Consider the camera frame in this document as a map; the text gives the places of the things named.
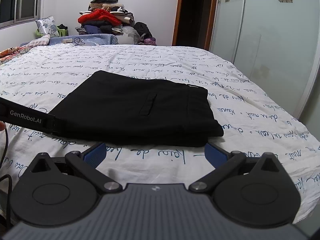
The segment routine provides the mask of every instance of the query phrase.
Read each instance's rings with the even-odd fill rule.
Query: floral pillow
[[[44,35],[50,34],[51,37],[60,36],[55,25],[53,16],[36,20],[36,24],[38,26],[39,33]]]

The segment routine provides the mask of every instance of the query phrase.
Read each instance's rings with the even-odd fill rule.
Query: bed
[[[320,143],[306,127],[272,101],[230,62],[202,49],[72,44],[40,46],[0,67],[1,97],[49,112],[97,70],[141,79],[167,79],[208,89],[208,100],[224,136],[209,141],[227,151],[259,157],[276,154],[301,195],[295,222],[305,218],[320,197]],[[59,138],[7,124],[9,148],[1,176],[13,184],[39,152],[63,156],[84,151],[95,142]],[[0,150],[5,136],[0,137]],[[97,167],[123,186],[127,182],[185,183],[186,187],[214,168],[204,148],[113,145]]]

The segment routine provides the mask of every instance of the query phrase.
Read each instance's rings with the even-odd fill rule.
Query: sliding wardrobe door
[[[245,0],[234,65],[296,118],[319,66],[319,12],[319,0]]]
[[[218,0],[210,52],[234,62],[245,0]]]

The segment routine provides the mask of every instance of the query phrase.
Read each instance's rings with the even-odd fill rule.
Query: black cord
[[[4,179],[8,179],[9,185],[8,185],[8,198],[7,198],[7,214],[6,214],[6,221],[7,221],[7,230],[11,228],[11,207],[10,207],[10,194],[12,192],[12,178],[9,174],[6,174],[0,178],[0,182]]]
[[[5,127],[5,146],[4,146],[4,151],[1,157],[1,161],[0,161],[0,169],[2,167],[2,163],[4,161],[5,155],[7,153],[7,149],[8,149],[8,144],[9,144],[9,140],[8,140],[8,130],[7,130],[7,126]]]
[[[7,127],[5,127],[5,146],[4,146],[4,151],[3,151],[1,161],[0,161],[0,169],[2,167],[2,163],[3,163],[5,155],[7,153],[8,144],[9,144],[8,130],[7,130]],[[8,198],[7,198],[7,214],[6,214],[7,230],[9,230],[11,228],[11,208],[10,208],[9,198],[10,198],[10,194],[12,192],[12,178],[9,174],[6,174],[0,178],[0,182],[3,181],[4,179],[8,179],[8,181],[9,181]]]
[[[70,43],[74,43],[76,46],[85,44],[85,42],[83,42],[83,40],[81,38],[79,38],[79,37],[74,38],[73,42],[70,42]]]

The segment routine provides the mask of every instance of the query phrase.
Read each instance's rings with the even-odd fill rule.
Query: black folded trousers
[[[205,88],[97,71],[50,114],[54,134],[114,144],[204,146],[223,136]]]

